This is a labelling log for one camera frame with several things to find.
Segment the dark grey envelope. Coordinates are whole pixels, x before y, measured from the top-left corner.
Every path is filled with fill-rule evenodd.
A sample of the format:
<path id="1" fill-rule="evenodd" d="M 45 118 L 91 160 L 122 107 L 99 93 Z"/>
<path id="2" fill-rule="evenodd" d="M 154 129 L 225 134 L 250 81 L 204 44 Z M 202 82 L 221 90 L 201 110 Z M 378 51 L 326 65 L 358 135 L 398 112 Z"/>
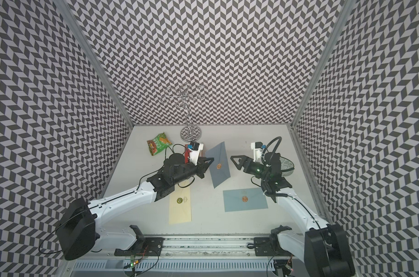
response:
<path id="1" fill-rule="evenodd" d="M 214 159 L 209 167 L 209 171 L 213 187 L 217 188 L 231 177 L 225 142 L 221 142 L 212 149 L 207 150 L 205 156 Z"/>

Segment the red envelope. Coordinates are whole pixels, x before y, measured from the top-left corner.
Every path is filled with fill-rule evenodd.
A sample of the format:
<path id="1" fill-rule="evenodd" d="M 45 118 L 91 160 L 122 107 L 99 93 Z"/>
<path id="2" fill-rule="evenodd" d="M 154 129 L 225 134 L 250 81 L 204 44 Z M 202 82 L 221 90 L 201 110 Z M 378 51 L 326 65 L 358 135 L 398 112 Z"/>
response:
<path id="1" fill-rule="evenodd" d="M 189 163 L 191 160 L 191 153 L 193 152 L 193 145 L 192 144 L 185 144 L 185 163 Z"/>

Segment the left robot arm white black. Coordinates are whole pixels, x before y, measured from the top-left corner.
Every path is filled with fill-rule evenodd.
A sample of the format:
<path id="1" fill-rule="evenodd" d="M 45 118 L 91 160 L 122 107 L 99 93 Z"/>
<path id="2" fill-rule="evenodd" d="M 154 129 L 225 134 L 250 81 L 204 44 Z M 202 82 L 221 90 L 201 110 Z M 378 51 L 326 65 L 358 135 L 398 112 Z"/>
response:
<path id="1" fill-rule="evenodd" d="M 71 261 L 93 250 L 130 250 L 142 239 L 140 231 L 130 233 L 123 227 L 105 229 L 104 225 L 136 207 L 165 198 L 182 181 L 194 176 L 203 179 L 213 162 L 213 158 L 197 156 L 186 163 L 182 154 L 172 154 L 164 160 L 161 168 L 146 174 L 146 181 L 134 188 L 102 199 L 74 200 L 52 232 L 61 246 L 60 253 L 65 260 Z"/>

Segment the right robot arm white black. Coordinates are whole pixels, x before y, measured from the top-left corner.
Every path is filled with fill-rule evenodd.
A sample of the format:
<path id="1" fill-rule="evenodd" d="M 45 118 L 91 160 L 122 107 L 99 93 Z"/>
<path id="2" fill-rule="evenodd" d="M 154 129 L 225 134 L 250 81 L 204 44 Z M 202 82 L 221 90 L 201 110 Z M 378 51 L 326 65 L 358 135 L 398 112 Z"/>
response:
<path id="1" fill-rule="evenodd" d="M 274 154 L 269 165 L 245 155 L 231 156 L 238 170 L 260 180 L 266 197 L 289 213 L 300 233 L 287 226 L 273 229 L 278 247 L 303 261 L 311 277 L 353 277 L 354 261 L 344 229 L 331 224 L 310 209 L 286 180 L 280 157 Z"/>

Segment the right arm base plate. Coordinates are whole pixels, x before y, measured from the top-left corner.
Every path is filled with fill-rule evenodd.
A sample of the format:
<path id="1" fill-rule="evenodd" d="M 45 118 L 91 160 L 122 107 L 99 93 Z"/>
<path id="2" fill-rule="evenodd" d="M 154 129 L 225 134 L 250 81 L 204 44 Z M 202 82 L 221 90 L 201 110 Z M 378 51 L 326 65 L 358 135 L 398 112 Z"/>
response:
<path id="1" fill-rule="evenodd" d="M 270 231 L 268 237 L 254 237 L 252 243 L 247 244 L 248 249 L 255 251 L 256 256 L 290 256 L 303 260 L 303 236 L 293 231 L 289 226 L 280 225 Z"/>

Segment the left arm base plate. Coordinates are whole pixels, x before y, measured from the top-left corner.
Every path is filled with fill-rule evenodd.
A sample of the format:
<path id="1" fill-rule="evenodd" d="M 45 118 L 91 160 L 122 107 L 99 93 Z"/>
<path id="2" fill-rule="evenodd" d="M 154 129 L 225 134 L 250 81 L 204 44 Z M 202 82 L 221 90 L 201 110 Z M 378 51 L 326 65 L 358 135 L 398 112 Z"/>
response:
<path id="1" fill-rule="evenodd" d="M 135 242 L 127 249 L 117 248 L 114 256 L 159 256 L 163 249 L 165 238 L 163 237 L 146 237 L 136 225 L 129 226 L 135 235 Z"/>

